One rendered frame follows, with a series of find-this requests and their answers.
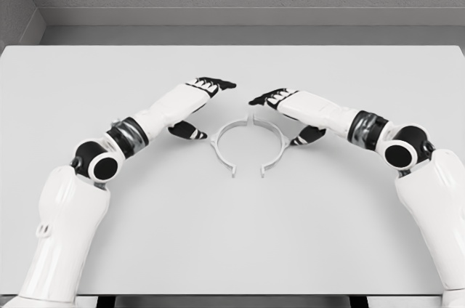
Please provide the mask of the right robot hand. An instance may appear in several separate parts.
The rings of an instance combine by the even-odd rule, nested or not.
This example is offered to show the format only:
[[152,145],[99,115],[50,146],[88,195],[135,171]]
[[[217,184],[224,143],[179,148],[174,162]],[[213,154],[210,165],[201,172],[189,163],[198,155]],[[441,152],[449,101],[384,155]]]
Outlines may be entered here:
[[305,127],[290,141],[290,145],[308,145],[326,134],[327,125],[324,124],[323,114],[318,112],[329,106],[330,102],[309,92],[280,88],[264,93],[248,103],[268,105],[284,116],[304,123]]

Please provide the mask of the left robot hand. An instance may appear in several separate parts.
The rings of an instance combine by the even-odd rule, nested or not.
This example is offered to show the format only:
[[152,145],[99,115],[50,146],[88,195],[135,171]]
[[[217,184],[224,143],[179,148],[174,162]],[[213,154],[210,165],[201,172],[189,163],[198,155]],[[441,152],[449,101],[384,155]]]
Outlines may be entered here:
[[199,77],[177,86],[161,99],[162,111],[170,134],[188,140],[208,135],[185,119],[202,108],[212,97],[236,84],[218,78]]

